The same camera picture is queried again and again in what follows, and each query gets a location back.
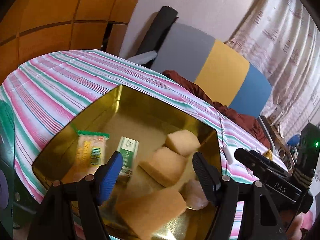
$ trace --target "yellow sponge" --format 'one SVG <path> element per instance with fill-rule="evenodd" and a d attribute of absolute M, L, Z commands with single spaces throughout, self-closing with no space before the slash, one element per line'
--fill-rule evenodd
<path fill-rule="evenodd" d="M 167 147 L 161 147 L 139 166 L 162 186 L 171 187 L 178 182 L 186 167 L 187 159 Z"/>
<path fill-rule="evenodd" d="M 116 205 L 116 210 L 141 240 L 150 240 L 152 233 L 181 215 L 187 208 L 180 193 L 165 188 Z"/>
<path fill-rule="evenodd" d="M 182 156 L 188 156 L 200 147 L 198 138 L 188 130 L 180 130 L 167 135 L 165 145 Z"/>

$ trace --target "brown blanket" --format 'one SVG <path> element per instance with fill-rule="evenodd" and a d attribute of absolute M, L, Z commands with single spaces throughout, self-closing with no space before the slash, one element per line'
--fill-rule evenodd
<path fill-rule="evenodd" d="M 174 70 L 165 70 L 163 75 L 177 82 L 179 85 L 184 87 L 190 93 L 194 94 L 196 97 L 201 98 L 206 101 L 210 105 L 212 105 L 216 110 L 218 110 L 221 114 L 228 117 L 231 121 L 239 125 L 242 129 L 250 133 L 253 137 L 255 137 L 258 141 L 260 141 L 264 146 L 270 148 L 270 142 L 265 136 L 262 127 L 258 123 L 257 119 L 253 116 L 247 114 L 239 114 L 232 108 L 228 108 L 227 106 L 223 106 L 219 102 L 213 102 L 205 92 L 196 84 L 186 80 L 182 76 L 180 76 Z"/>

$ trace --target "patterned curtain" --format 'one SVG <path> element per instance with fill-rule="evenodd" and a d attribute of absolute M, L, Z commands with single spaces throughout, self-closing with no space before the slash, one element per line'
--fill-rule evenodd
<path fill-rule="evenodd" d="M 261 114 L 285 139 L 300 132 L 320 92 L 320 33 L 300 0 L 260 0 L 226 44 L 272 85 Z"/>

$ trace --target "food package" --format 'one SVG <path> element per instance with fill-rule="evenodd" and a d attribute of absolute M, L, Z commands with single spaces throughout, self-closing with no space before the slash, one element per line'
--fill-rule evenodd
<path fill-rule="evenodd" d="M 100 165 L 105 164 L 105 150 L 109 134 L 77 131 L 79 135 L 76 159 L 63 178 L 64 183 L 76 182 L 88 174 L 94 174 Z"/>
<path fill-rule="evenodd" d="M 133 162 L 137 155 L 139 142 L 127 137 L 121 137 L 117 151 L 121 153 L 123 158 L 123 166 L 120 175 L 131 177 Z"/>

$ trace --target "striped tablecloth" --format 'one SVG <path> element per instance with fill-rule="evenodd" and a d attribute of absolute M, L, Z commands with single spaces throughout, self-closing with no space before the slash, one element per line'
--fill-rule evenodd
<path fill-rule="evenodd" d="M 267 149 L 208 103 L 165 76 L 108 53 L 61 51 L 23 63 L 0 87 L 0 99 L 12 106 L 15 115 L 15 169 L 37 201 L 43 199 L 46 190 L 32 172 L 33 161 L 77 114 L 120 84 L 167 102 L 214 128 L 223 173 L 238 182 L 257 179 L 243 165 L 229 166 L 222 147 Z M 284 167 L 280 160 L 276 162 Z M 232 239 L 237 238 L 242 209 L 243 203 L 238 203 Z"/>

